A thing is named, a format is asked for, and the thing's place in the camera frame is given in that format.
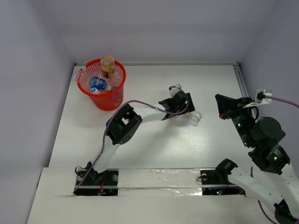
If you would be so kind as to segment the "clear bottle with red cap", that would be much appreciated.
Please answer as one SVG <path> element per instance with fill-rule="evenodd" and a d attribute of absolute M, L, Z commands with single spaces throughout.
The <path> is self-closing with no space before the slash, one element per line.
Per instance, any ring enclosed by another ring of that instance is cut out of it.
<path fill-rule="evenodd" d="M 200 120 L 203 117 L 203 114 L 199 111 L 188 112 L 183 115 L 184 119 L 187 121 L 188 124 L 192 126 L 197 126 Z"/>

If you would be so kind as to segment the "clear ribbed plastic bottle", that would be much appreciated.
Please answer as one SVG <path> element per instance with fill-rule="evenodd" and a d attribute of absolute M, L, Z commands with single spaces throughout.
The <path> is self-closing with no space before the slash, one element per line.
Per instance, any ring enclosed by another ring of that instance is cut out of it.
<path fill-rule="evenodd" d="M 123 81 L 123 74 L 121 72 L 115 72 L 111 74 L 111 85 L 119 86 Z"/>

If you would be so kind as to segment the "small orange juice bottle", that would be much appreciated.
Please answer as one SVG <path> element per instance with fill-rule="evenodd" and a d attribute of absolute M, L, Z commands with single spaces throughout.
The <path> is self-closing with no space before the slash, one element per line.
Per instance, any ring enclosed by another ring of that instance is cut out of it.
<path fill-rule="evenodd" d="M 103 95 L 103 94 L 107 94 L 110 93 L 110 91 L 98 91 L 97 94 L 98 95 Z"/>

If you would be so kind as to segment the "orange bottle with blue label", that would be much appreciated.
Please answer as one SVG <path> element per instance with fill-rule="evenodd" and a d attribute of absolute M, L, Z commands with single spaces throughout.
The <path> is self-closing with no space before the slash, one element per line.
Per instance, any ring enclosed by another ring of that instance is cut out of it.
<path fill-rule="evenodd" d="M 110 55 L 105 55 L 100 60 L 105 78 L 111 78 L 114 69 L 114 58 Z"/>

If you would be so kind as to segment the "clear bottle blue label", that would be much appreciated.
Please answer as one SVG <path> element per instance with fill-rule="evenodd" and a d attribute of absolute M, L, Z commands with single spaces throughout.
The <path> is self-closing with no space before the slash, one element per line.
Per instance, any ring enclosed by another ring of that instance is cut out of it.
<path fill-rule="evenodd" d="M 91 74 L 84 70 L 78 70 L 73 74 L 73 80 L 86 92 L 90 92 L 94 87 L 99 90 L 107 90 L 112 87 L 101 78 L 99 71 Z"/>
<path fill-rule="evenodd" d="M 94 88 L 91 88 L 90 93 L 97 95 L 98 91 L 110 91 L 111 92 L 111 91 L 114 91 L 115 89 L 117 89 L 117 87 L 111 87 L 110 89 L 107 89 L 107 90 L 99 90 L 99 89 L 94 87 Z"/>

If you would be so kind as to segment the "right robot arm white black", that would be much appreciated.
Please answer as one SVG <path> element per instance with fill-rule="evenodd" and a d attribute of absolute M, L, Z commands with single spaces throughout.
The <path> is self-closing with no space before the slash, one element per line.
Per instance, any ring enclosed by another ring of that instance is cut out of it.
<path fill-rule="evenodd" d="M 280 224 L 299 222 L 299 179 L 291 159 L 279 145 L 285 137 L 280 123 L 272 117 L 259 118 L 261 100 L 230 98 L 216 94 L 219 117 L 232 120 L 253 163 L 273 182 L 277 190 L 263 186 L 233 161 L 224 159 L 215 171 L 221 183 L 232 183 L 264 204 Z"/>

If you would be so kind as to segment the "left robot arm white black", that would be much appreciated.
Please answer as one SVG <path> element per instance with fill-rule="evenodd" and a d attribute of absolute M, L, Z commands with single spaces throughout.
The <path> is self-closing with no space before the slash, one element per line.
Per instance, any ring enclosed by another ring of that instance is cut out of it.
<path fill-rule="evenodd" d="M 179 90 L 171 98 L 156 105 L 130 100 L 122 105 L 109 119 L 98 155 L 88 162 L 84 177 L 92 184 L 103 180 L 103 173 L 117 149 L 132 139 L 142 123 L 163 121 L 195 111 L 190 93 Z"/>

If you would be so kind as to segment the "red plastic mesh bin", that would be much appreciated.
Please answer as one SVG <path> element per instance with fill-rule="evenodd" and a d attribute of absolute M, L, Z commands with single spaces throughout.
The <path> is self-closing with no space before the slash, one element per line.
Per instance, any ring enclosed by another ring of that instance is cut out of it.
<path fill-rule="evenodd" d="M 85 70 L 88 73 L 95 73 L 99 71 L 101 73 L 101 78 L 106 80 L 108 84 L 111 86 L 111 79 L 107 79 L 103 76 L 103 69 L 101 67 L 99 59 L 94 59 L 90 62 L 88 62 L 85 66 Z M 103 111 L 112 111 L 117 109 L 123 102 L 123 89 L 124 89 L 124 83 L 126 81 L 126 70 L 123 67 L 123 65 L 116 61 L 114 62 L 114 69 L 113 73 L 115 72 L 121 72 L 123 74 L 123 81 L 119 86 L 116 86 L 117 89 L 114 91 L 111 91 L 110 93 L 103 94 L 103 95 L 95 95 L 91 94 L 90 92 L 84 91 L 78 84 L 78 88 L 81 90 L 82 93 L 84 93 L 86 96 L 90 98 L 90 100 L 95 104 L 95 106 Z"/>

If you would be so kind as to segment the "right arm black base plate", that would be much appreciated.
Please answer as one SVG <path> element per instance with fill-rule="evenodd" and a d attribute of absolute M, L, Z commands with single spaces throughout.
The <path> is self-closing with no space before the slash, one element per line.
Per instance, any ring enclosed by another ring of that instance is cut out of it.
<path fill-rule="evenodd" d="M 218 177 L 215 169 L 201 170 L 197 182 L 203 196 L 245 195 L 245 190 Z"/>

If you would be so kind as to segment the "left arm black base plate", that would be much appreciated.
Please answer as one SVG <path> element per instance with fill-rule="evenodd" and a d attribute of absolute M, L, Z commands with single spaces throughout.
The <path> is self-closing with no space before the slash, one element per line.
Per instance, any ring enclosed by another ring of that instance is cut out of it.
<path fill-rule="evenodd" d="M 90 174 L 83 183 L 74 190 L 77 196 L 118 196 L 118 176 L 119 170 L 108 169 L 101 174 L 97 174 L 93 180 Z"/>

